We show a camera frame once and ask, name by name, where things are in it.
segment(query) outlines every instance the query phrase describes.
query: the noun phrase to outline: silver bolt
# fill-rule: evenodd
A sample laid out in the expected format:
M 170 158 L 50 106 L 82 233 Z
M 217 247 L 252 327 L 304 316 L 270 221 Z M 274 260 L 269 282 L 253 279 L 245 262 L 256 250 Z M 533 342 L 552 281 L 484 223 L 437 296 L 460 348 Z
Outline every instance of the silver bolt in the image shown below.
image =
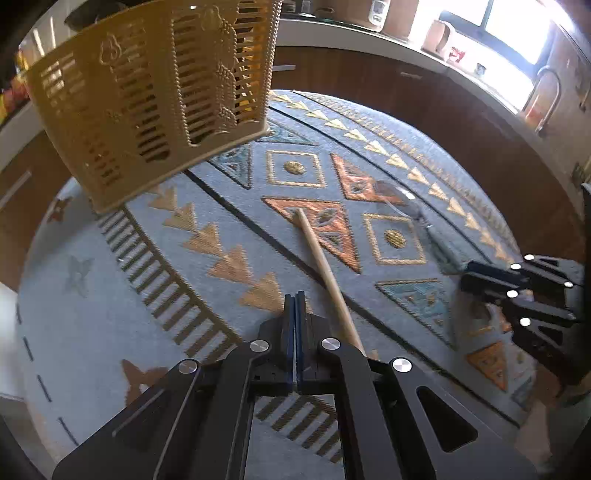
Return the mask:
M 192 374 L 198 367 L 195 360 L 183 360 L 178 365 L 178 371 L 182 374 Z
M 325 338 L 321 345 L 324 350 L 338 350 L 340 348 L 340 342 L 336 338 Z
M 253 352 L 266 352 L 269 350 L 269 344 L 264 340 L 255 340 L 251 342 L 251 350 Z
M 392 368 L 395 369 L 397 372 L 406 373 L 410 372 L 410 369 L 413 367 L 412 363 L 405 358 L 395 358 L 392 360 Z

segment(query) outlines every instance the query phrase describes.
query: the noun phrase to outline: kitchen counter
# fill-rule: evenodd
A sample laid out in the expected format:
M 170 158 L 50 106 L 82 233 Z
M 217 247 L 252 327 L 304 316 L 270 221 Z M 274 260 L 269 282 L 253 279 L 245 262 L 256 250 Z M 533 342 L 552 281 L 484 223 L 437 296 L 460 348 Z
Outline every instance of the kitchen counter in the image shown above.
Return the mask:
M 449 77 L 488 105 L 523 138 L 558 180 L 575 211 L 580 216 L 582 215 L 580 193 L 571 184 L 569 175 L 560 166 L 560 160 L 545 145 L 544 140 L 536 135 L 522 121 L 518 111 L 493 89 L 460 69 L 454 68 L 411 44 L 380 34 L 322 22 L 281 19 L 277 46 L 324 47 L 358 51 L 403 61 Z M 30 103 L 0 131 L 0 171 L 42 130 L 43 123 L 36 108 Z
M 352 27 L 322 22 L 282 19 L 277 35 L 278 47 L 324 47 L 369 53 L 403 61 L 431 72 L 447 76 L 498 114 L 542 159 L 560 186 L 567 193 L 573 208 L 583 215 L 582 197 L 570 182 L 569 173 L 563 171 L 560 159 L 534 131 L 520 118 L 519 111 L 495 90 L 459 68 L 431 56 L 419 47 L 377 33 Z

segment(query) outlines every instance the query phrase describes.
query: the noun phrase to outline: laundry basket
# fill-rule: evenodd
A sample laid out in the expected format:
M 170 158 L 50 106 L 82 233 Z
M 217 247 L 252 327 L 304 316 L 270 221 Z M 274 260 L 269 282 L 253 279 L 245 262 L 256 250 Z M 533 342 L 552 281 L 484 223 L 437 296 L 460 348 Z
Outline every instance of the laundry basket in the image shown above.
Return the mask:
M 26 80 L 98 213 L 268 130 L 281 0 L 154 0 L 55 48 Z

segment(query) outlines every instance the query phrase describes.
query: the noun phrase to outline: faucet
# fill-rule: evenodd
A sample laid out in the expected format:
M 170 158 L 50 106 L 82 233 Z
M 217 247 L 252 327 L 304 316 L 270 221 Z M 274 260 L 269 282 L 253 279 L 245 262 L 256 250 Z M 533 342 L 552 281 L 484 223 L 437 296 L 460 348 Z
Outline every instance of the faucet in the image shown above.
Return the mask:
M 535 90 L 536 90 L 536 88 L 538 88 L 538 85 L 540 84 L 540 80 L 547 73 L 551 73 L 552 75 L 554 75 L 554 77 L 556 77 L 556 95 L 554 96 L 554 100 L 552 100 L 552 104 L 550 105 L 550 108 L 548 108 L 548 111 L 544 115 L 544 118 L 542 120 L 540 120 L 540 123 L 538 124 L 538 126 L 535 127 L 535 133 L 537 133 L 538 135 L 541 134 L 541 131 L 546 126 L 546 123 L 548 122 L 548 120 L 550 120 L 550 117 L 554 113 L 554 110 L 556 110 L 556 106 L 558 105 L 558 102 L 560 100 L 560 96 L 562 95 L 562 84 L 560 83 L 560 78 L 558 76 L 558 73 L 556 73 L 556 70 L 550 68 L 547 65 L 540 69 L 537 77 L 535 78 L 534 87 L 531 89 L 530 95 L 529 95 L 529 97 L 527 97 L 527 101 L 525 102 L 525 105 L 523 106 L 523 109 L 522 109 L 523 112 L 525 112 L 525 110 L 527 110 L 527 106 L 530 104 L 531 98 L 534 96 Z

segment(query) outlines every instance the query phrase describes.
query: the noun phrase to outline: kitchen cabinet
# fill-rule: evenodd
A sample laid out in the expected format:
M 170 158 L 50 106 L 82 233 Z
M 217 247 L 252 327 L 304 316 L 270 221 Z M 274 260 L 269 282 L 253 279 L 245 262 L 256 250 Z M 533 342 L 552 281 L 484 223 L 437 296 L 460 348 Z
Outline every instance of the kitchen cabinet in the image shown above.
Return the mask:
M 349 50 L 277 47 L 272 86 L 324 93 L 423 131 L 480 184 L 522 252 L 583 261 L 583 225 L 538 154 L 487 104 L 447 76 Z
M 440 75 L 415 65 L 377 55 L 316 47 L 277 47 L 275 65 L 295 70 L 273 73 L 273 87 L 324 93 L 374 108 L 396 112 L 417 126 L 431 102 Z
M 45 132 L 0 172 L 0 283 L 14 291 L 39 222 L 69 178 Z

